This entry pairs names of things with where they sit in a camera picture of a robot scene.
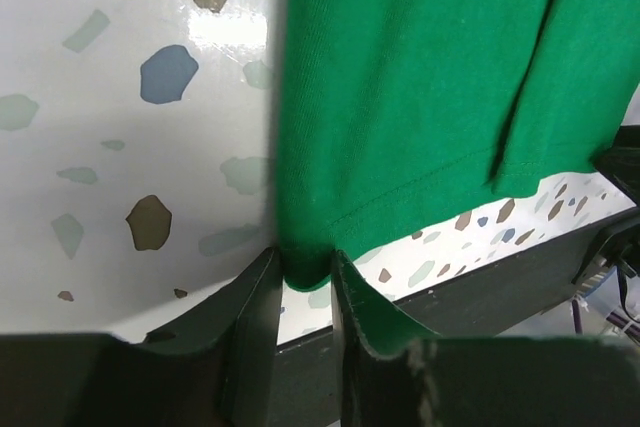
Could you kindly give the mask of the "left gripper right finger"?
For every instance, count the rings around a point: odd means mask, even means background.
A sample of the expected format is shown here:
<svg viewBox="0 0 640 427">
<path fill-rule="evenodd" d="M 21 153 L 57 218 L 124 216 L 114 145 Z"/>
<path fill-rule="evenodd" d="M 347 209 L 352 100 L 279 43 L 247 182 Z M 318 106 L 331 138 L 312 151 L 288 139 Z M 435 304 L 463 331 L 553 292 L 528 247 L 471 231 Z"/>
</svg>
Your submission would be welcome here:
<svg viewBox="0 0 640 427">
<path fill-rule="evenodd" d="M 445 337 L 331 260 L 344 426 L 635 426 L 639 352 L 615 337 Z"/>
</svg>

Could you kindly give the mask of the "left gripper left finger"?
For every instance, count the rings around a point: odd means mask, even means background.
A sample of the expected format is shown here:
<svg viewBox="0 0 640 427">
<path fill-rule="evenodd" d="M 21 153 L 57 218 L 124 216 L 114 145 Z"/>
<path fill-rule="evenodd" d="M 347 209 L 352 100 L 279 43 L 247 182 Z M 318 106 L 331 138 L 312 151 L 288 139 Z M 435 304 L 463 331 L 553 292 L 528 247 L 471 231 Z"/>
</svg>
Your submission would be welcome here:
<svg viewBox="0 0 640 427">
<path fill-rule="evenodd" d="M 4 335 L 4 426 L 265 426 L 281 307 L 280 255 L 140 343 L 106 333 Z"/>
</svg>

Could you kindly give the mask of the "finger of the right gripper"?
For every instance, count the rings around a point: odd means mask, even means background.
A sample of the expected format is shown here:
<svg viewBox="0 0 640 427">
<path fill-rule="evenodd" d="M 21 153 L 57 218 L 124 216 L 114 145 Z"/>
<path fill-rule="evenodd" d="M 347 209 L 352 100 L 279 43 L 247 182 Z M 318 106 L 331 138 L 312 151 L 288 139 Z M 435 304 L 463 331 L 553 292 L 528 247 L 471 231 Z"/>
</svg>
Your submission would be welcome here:
<svg viewBox="0 0 640 427">
<path fill-rule="evenodd" d="M 621 126 L 613 145 L 597 154 L 592 164 L 627 197 L 640 195 L 640 126 Z"/>
</svg>

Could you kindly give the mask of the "green t-shirt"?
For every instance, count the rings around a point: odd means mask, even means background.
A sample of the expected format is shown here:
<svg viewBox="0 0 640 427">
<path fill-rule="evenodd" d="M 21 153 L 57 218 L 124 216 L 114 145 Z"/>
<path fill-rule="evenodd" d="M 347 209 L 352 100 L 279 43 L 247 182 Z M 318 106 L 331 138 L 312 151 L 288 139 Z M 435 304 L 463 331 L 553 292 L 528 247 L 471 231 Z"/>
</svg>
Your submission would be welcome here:
<svg viewBox="0 0 640 427">
<path fill-rule="evenodd" d="M 284 277 L 562 172 L 639 83 L 639 0 L 288 0 L 276 159 Z"/>
</svg>

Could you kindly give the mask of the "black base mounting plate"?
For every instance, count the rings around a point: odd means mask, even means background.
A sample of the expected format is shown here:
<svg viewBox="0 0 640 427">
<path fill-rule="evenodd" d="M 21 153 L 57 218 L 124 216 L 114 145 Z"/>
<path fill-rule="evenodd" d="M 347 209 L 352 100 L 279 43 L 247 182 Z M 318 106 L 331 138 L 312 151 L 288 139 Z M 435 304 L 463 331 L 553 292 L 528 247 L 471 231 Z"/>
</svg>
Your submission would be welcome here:
<svg viewBox="0 0 640 427">
<path fill-rule="evenodd" d="M 398 301 L 416 320 L 449 336 L 496 335 L 573 296 L 572 280 L 597 234 L 638 222 L 629 209 Z M 339 418 L 332 330 L 280 346 L 269 401 L 271 427 L 327 426 Z"/>
</svg>

